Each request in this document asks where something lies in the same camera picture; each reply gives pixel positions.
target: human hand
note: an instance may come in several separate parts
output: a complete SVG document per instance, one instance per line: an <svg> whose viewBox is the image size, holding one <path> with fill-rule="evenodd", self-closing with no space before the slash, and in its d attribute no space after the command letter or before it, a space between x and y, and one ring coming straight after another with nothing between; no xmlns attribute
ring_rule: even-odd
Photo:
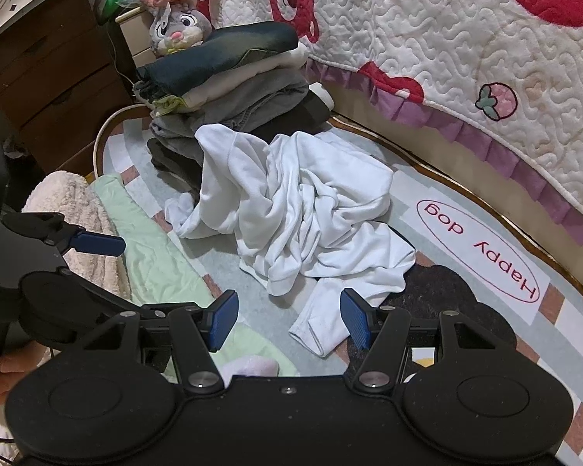
<svg viewBox="0 0 583 466"><path fill-rule="evenodd" d="M22 348L0 357L0 404L4 404L17 382L37 367L44 353L43 345L28 342Z"/></svg>

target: plush bunny toy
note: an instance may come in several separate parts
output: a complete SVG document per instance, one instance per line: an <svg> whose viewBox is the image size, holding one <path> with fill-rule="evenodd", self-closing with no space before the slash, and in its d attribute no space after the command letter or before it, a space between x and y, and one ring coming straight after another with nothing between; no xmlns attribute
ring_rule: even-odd
<svg viewBox="0 0 583 466"><path fill-rule="evenodd" d="M140 0L154 16L149 29L151 49L166 56L205 40L212 31L207 18L196 10L194 0Z"/></svg>

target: wooden dresser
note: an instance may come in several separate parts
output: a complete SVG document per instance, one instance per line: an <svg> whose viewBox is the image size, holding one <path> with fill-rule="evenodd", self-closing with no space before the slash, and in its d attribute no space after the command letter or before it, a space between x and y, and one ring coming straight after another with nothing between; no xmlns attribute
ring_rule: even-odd
<svg viewBox="0 0 583 466"><path fill-rule="evenodd" d="M88 0L46 0L0 34L0 108L45 172L88 174L106 118L132 102Z"/></svg>

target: screw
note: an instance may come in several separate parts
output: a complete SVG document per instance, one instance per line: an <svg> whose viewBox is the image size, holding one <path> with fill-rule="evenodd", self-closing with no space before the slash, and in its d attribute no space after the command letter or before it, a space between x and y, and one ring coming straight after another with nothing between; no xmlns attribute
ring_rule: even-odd
<svg viewBox="0 0 583 466"><path fill-rule="evenodd" d="M220 380L216 373L212 372L196 372L188 376L188 383L192 387L206 388L212 387Z"/></svg>
<svg viewBox="0 0 583 466"><path fill-rule="evenodd" d="M391 379L383 372L365 372L359 376L359 382L365 387L384 387Z"/></svg>

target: red oval outline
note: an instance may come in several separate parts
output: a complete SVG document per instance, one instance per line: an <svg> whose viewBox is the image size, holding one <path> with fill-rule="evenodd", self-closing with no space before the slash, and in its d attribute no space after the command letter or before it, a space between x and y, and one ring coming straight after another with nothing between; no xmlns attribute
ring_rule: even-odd
<svg viewBox="0 0 583 466"><path fill-rule="evenodd" d="M421 215L421 212L419 212L419 205L420 205L422 202L424 202L424 201L428 201L428 202L431 202L431 203L435 203L435 204L437 204L437 205L444 205L444 206L446 206L447 208L450 208L450 209L452 209L452 210L455 210L456 212L460 212L461 214L463 214L463 215L467 216L468 218L470 218L470 219L473 219L473 221L477 222L477 223L478 223L479 225L481 225L483 228L485 228L485 229L487 229L488 231L490 231L490 233L492 233L493 235L495 235L495 236L496 236L496 237L497 237L499 240L501 240L501 242L503 242L504 244L506 244L506 245L507 245L507 246L510 248L510 250L511 250L512 252L514 252L514 255L515 255L515 256L516 256L518 259L520 259L520 262L522 262L522 263L525 265L525 267L526 267L526 268L527 268L527 270L529 271L529 274L530 274L530 275L533 277L533 281L535 282L535 288L536 288L536 290L538 291L538 297L537 297L536 299L534 299L533 301L527 301L526 299L520 299L519 297L516 297L516 296L514 296L513 294L510 294L509 292L507 292L507 291L504 291L503 289L501 289L501 288L497 287L495 284L493 284L492 282L490 282L490 281L489 281L487 278L485 278L485 277L481 276L481 275L480 275L480 274L479 274L477 271L475 271L475 270L474 270L473 268L471 268L471 267L470 267L468 264L466 264L464 261L462 261L462 259L460 259L460 257L459 257L459 256L458 256L456 253L454 253L454 252L453 252L453 251L452 251L452 250L451 250L449 247L447 247L447 246L446 246L446 245L443 243L443 241L442 241L442 240L441 240L441 239L440 239L438 236L436 236L436 233L434 233L434 231L432 231L432 228L431 228L431 227L429 227L429 226L428 226L428 223L427 223L427 222L425 222L425 220L423 219L423 216ZM433 199L422 199L422 200L419 200L419 201L417 202L417 215L419 216L419 219L421 219L421 222L423 222L423 224L425 225L425 227L426 227L426 228L429 230L429 232L430 232L430 233L432 233L432 234L434 235L434 237L435 237L435 238L436 238L436 239L437 239L437 240L440 242L440 244L441 244L443 247L445 247L445 249L446 249L446 250L448 250L448 251L449 251L449 253L451 253L451 254L452 254L452 255L453 255L453 256L454 256L454 257L455 257L455 258L456 258L458 261L460 261L460 262L461 262L461 263L462 263L464 266L466 266L466 267L467 267L469 270L471 270L471 271L472 271L472 272L473 272L475 275L477 275L477 276L478 276L478 277L479 277L481 280L483 280L484 282L486 282L486 283L490 284L490 285L491 285L492 287L494 287L496 290L498 290L498 291L500 291L500 292L503 292L503 294L507 294L509 297L513 297L514 299L516 299L516 300L518 300L518 301L521 301L521 302L523 302L523 303L535 303L536 301L539 301L539 298L540 298L540 292L539 292L539 284L538 284L538 280L535 278L535 275L533 274L533 271L531 271L531 268L529 268L529 265L527 265L527 263L524 261L524 259L523 259L522 257L520 257L520 256L517 254L517 252L516 252L514 249L512 249L512 248L510 247L510 245L509 245L509 244L508 244L508 243L507 243L507 242L506 242L506 241L505 241L503 238L501 238L501 236L500 236L498 233L495 233L495 232L494 232L494 231L492 231L492 230L491 230L491 229L490 229L488 226L486 226L485 224L482 224L482 222L478 221L478 220L477 220L475 217L473 217L471 214L469 214L469 213L467 213L467 212L465 212L465 211L463 211L463 210L457 209L457 208L455 208L455 207L453 207L453 206L449 205L448 203L444 203L444 202L442 202L442 201L435 201L435 200L433 200Z"/></svg>

